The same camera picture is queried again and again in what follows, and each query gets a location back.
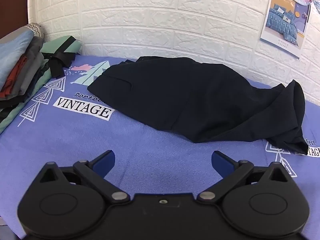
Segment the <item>bedding wall poster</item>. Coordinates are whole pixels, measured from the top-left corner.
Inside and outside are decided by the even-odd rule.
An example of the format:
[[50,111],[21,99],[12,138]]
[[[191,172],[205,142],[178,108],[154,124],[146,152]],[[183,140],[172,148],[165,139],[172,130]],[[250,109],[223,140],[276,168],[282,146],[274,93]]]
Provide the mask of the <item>bedding wall poster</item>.
[[309,21],[311,3],[269,0],[261,40],[300,58]]

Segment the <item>black pants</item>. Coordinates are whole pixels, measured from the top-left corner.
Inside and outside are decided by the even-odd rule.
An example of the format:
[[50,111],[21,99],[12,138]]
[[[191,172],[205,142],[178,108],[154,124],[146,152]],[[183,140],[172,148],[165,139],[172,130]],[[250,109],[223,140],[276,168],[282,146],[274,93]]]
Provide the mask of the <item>black pants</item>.
[[296,81],[257,88],[224,64],[144,56],[107,68],[88,90],[132,119],[195,143],[265,139],[308,152],[304,93]]

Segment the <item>stack of folded clothes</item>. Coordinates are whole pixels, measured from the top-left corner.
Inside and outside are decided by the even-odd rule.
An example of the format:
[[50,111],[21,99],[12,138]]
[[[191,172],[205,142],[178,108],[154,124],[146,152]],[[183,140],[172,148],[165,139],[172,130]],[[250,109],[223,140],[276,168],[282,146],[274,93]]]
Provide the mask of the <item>stack of folded clothes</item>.
[[43,75],[44,32],[29,23],[1,38],[1,122],[31,96]]

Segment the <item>purple printed bed sheet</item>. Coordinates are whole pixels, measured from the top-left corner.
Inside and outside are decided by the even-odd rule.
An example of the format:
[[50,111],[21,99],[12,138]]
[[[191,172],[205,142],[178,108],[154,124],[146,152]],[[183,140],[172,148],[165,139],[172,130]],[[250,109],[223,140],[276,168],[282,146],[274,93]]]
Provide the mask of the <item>purple printed bed sheet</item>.
[[49,80],[1,133],[1,216],[16,235],[24,236],[18,204],[49,161],[71,166],[112,150],[116,163],[106,178],[127,193],[198,194],[220,180],[211,166],[212,152],[219,150],[259,166],[282,163],[309,202],[304,235],[319,239],[319,106],[306,103],[307,155],[264,140],[194,144],[113,111],[88,92],[90,77],[120,62],[114,57],[78,56],[65,76]]

